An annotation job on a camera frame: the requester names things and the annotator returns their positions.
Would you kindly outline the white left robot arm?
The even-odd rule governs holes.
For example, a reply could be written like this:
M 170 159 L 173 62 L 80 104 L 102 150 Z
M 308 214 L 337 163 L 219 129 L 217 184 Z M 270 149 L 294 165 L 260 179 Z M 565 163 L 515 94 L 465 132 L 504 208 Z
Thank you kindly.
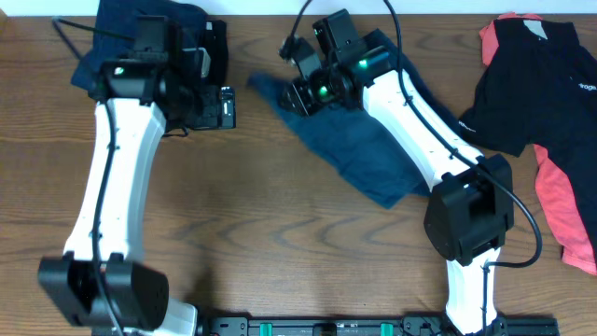
M 232 129 L 232 88 L 207 82 L 197 37 L 163 17 L 142 19 L 132 48 L 93 75 L 95 142 L 76 224 L 37 279 L 66 321 L 96 335 L 200 335 L 199 310 L 146 267 L 144 213 L 151 168 L 170 131 Z

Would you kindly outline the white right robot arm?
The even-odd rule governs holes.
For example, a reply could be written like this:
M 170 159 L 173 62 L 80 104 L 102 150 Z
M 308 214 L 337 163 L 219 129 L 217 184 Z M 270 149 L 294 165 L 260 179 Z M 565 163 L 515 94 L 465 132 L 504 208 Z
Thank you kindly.
M 279 50 L 300 73 L 285 89 L 283 107 L 311 117 L 334 103 L 355 105 L 394 137 L 431 193 L 423 226 L 447 263 L 451 331 L 504 334 L 490 265 L 513 226 L 512 201 L 496 186 L 511 178 L 505 159 L 485 158 L 464 141 L 400 68 L 401 55 L 359 36 L 347 10 L 312 28 L 319 49 L 291 34 Z

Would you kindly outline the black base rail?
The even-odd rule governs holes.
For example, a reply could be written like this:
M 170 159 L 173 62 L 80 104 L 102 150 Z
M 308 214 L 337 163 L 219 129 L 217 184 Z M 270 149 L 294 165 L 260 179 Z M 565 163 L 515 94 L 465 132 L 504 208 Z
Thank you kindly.
M 210 336 L 450 336 L 459 332 L 439 315 L 406 315 L 397 319 L 265 319 L 219 317 L 194 331 Z M 559 336 L 556 319 L 497 317 L 479 335 Z

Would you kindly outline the blue shorts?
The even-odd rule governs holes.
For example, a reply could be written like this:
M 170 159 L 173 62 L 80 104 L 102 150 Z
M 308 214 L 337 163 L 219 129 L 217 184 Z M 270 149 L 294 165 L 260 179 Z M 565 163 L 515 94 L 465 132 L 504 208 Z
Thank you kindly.
M 416 165 L 377 120 L 362 110 L 340 106 L 302 118 L 279 105 L 287 85 L 263 72 L 247 80 L 247 86 L 258 92 L 306 148 L 362 194 L 386 209 L 410 194 L 431 195 Z

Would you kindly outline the black and coral t-shirt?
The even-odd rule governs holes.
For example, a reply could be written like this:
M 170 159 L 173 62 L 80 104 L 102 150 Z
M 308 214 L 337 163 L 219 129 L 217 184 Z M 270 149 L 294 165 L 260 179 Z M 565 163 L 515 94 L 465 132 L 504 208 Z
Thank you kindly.
M 481 29 L 486 70 L 460 117 L 465 140 L 519 156 L 562 261 L 596 273 L 596 60 L 571 22 L 508 13 Z

